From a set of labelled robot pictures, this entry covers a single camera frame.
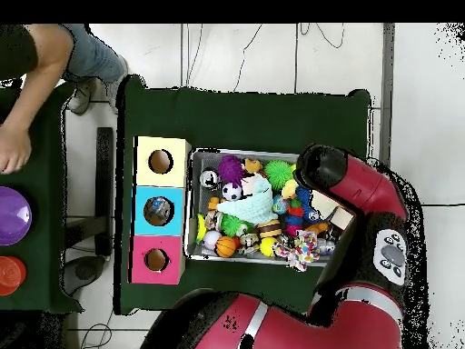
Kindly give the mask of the person's hand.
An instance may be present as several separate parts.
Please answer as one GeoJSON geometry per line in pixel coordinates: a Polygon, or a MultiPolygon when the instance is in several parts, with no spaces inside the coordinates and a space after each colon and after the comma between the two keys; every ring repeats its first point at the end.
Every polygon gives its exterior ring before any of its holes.
{"type": "Polygon", "coordinates": [[[31,141],[28,129],[8,123],[1,125],[0,170],[3,175],[19,171],[31,155],[31,141]]]}

